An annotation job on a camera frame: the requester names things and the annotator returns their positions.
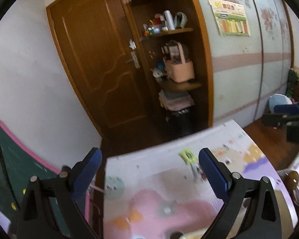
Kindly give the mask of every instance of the black cable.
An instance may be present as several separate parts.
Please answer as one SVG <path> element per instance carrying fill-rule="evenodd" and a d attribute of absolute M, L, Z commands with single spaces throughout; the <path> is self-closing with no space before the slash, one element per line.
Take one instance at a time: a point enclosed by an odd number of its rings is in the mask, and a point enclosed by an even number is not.
<path fill-rule="evenodd" d="M 10 179 L 9 179 L 9 175 L 8 175 L 8 171 L 7 171 L 7 168 L 6 168 L 5 161 L 4 161 L 1 145 L 0 145 L 0 164 L 1 164 L 4 179 L 6 181 L 6 185 L 7 185 L 8 190 L 9 190 L 9 194 L 10 194 L 10 196 L 12 198 L 12 201 L 15 204 L 17 210 L 20 211 L 20 205 L 17 201 L 16 195 L 14 194 L 14 191 L 13 191 Z"/>

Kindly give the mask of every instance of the tabletop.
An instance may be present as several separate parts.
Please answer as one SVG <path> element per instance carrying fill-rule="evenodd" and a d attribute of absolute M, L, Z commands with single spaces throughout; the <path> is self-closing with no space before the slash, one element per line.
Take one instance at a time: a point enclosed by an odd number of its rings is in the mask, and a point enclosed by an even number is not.
<path fill-rule="evenodd" d="M 208 227 L 222 207 L 198 164 L 187 165 L 179 156 L 190 150 L 195 157 L 208 147 L 231 172 L 260 180 L 268 176 L 281 190 L 292 218 L 297 215 L 277 172 L 259 147 L 233 120 L 219 126 L 106 162 L 104 239 L 164 239 Z"/>

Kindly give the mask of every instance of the chalkboard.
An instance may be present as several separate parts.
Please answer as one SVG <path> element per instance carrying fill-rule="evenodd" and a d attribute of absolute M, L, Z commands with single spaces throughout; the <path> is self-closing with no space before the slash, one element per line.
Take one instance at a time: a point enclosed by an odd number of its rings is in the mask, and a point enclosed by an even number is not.
<path fill-rule="evenodd" d="M 11 181 L 13 191 L 19 205 L 22 203 L 24 189 L 27 187 L 31 176 L 36 175 L 41 180 L 54 178 L 59 174 L 59 170 L 46 163 L 26 148 L 2 123 L 0 120 L 0 144 L 7 171 Z M 77 205 L 81 212 L 85 213 L 85 197 L 77 200 Z M 51 198 L 55 217 L 62 233 L 69 236 L 67 226 L 62 214 L 57 206 L 55 198 Z M 12 198 L 5 183 L 2 168 L 0 165 L 0 211 L 10 220 L 15 220 L 17 211 L 15 210 Z"/>

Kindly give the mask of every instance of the pink basket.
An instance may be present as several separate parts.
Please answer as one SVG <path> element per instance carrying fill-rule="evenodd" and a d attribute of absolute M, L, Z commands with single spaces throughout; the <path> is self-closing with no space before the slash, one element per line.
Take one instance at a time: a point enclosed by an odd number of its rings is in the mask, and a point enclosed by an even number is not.
<path fill-rule="evenodd" d="M 174 80 L 175 82 L 185 82 L 190 79 L 194 79 L 195 73 L 194 73 L 193 62 L 185 61 L 183 47 L 179 42 L 177 42 L 177 45 L 179 49 L 181 63 L 173 64 L 171 60 L 166 60 L 165 67 L 166 67 L 167 76 L 172 80 Z"/>

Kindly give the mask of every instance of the green cartoon face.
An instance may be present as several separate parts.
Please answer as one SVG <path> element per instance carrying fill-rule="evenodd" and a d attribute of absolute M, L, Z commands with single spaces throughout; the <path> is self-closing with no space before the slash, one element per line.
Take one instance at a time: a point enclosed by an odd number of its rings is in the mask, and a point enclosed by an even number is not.
<path fill-rule="evenodd" d="M 104 195 L 107 200 L 117 200 L 124 194 L 124 182 L 116 176 L 107 176 L 105 178 Z"/>

